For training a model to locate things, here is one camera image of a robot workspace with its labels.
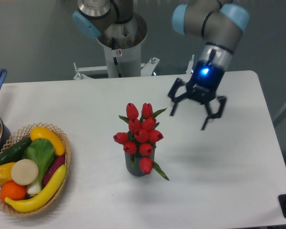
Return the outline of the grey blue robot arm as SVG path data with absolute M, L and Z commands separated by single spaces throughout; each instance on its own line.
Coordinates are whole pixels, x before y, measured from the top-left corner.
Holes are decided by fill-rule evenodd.
M 142 76 L 141 45 L 147 35 L 143 17 L 131 0 L 80 0 L 72 15 L 77 28 L 104 48 L 111 78 Z M 173 109 L 190 99 L 206 109 L 206 121 L 220 118 L 227 98 L 216 90 L 249 21 L 248 12 L 230 0 L 198 0 L 179 5 L 172 15 L 172 28 L 179 34 L 202 37 L 205 46 L 188 82 L 176 79 L 168 96 Z

